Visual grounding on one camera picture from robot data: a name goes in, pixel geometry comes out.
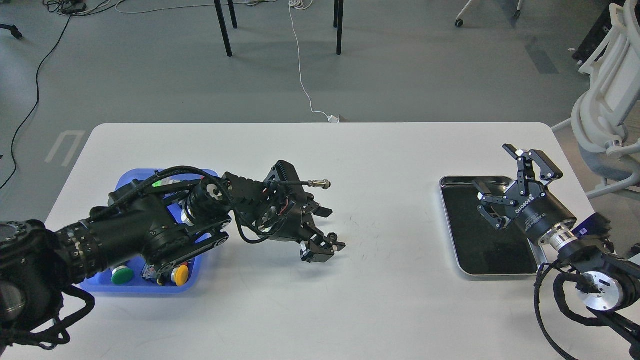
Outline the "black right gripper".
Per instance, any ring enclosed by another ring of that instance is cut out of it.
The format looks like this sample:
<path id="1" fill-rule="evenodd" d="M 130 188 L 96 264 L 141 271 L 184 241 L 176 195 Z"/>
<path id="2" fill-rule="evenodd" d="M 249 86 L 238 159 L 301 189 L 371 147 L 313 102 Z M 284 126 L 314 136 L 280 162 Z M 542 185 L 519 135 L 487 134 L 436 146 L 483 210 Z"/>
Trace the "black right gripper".
<path id="1" fill-rule="evenodd" d="M 472 181 L 480 200 L 478 212 L 492 228 L 503 230 L 514 224 L 537 246 L 549 243 L 543 238 L 556 226 L 573 228 L 576 216 L 546 189 L 549 183 L 562 178 L 563 172 L 542 150 L 517 150 L 511 144 L 503 144 L 502 148 L 518 162 L 516 182 L 506 187 L 503 197 L 494 196 L 484 182 Z M 521 191 L 531 194 L 523 195 Z M 503 206 L 505 215 L 499 215 L 493 205 Z"/>

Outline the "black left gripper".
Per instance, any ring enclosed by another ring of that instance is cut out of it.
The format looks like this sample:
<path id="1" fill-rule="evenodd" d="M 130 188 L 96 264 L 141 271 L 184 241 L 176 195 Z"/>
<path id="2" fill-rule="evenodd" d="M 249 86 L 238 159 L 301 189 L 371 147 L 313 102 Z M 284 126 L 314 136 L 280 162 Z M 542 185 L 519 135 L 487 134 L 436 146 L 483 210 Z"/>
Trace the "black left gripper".
<path id="1" fill-rule="evenodd" d="M 282 222 L 273 226 L 276 232 L 269 236 L 270 240 L 301 244 L 300 258 L 308 263 L 325 263 L 346 247 L 338 240 L 338 234 L 330 232 L 325 236 L 314 222 L 315 216 L 331 216 L 333 209 L 320 205 L 311 193 L 291 193 L 286 199 L 285 212 L 278 217 Z"/>

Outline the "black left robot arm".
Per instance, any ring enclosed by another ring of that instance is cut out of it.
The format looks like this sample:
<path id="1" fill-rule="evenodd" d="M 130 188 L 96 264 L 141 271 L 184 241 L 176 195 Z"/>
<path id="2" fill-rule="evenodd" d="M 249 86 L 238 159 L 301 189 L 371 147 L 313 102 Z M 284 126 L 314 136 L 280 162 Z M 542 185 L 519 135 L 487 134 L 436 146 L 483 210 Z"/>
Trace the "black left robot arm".
<path id="1" fill-rule="evenodd" d="M 264 180 L 192 166 L 155 171 L 109 194 L 108 206 L 57 231 L 37 219 L 1 223 L 1 349 L 18 344 L 53 350 L 68 344 L 68 328 L 95 307 L 77 284 L 141 256 L 163 284 L 176 267 L 222 245 L 235 223 L 249 244 L 293 241 L 304 262 L 327 262 L 345 244 L 324 234 L 327 218 L 304 187 L 329 189 L 329 180 L 302 181 L 278 161 Z"/>

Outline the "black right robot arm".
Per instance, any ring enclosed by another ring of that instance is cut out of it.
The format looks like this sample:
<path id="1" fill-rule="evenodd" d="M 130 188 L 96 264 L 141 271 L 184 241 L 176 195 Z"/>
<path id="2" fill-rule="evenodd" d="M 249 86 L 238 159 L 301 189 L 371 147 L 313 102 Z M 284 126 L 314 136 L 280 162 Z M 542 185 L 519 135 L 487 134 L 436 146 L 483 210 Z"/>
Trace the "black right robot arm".
<path id="1" fill-rule="evenodd" d="M 494 195 L 475 179 L 478 212 L 497 230 L 510 224 L 535 246 L 550 245 L 557 260 L 539 266 L 534 283 L 534 312 L 551 347 L 564 359 L 572 356 L 551 338 L 542 321 L 540 292 L 547 274 L 556 269 L 553 283 L 558 309 L 568 319 L 587 327 L 609 327 L 630 344 L 631 358 L 639 358 L 639 326 L 619 310 L 639 300 L 639 266 L 614 252 L 610 221 L 590 215 L 576 230 L 576 217 L 550 192 L 548 184 L 563 177 L 562 171 L 541 150 L 503 149 L 516 160 L 516 180 L 503 194 Z"/>

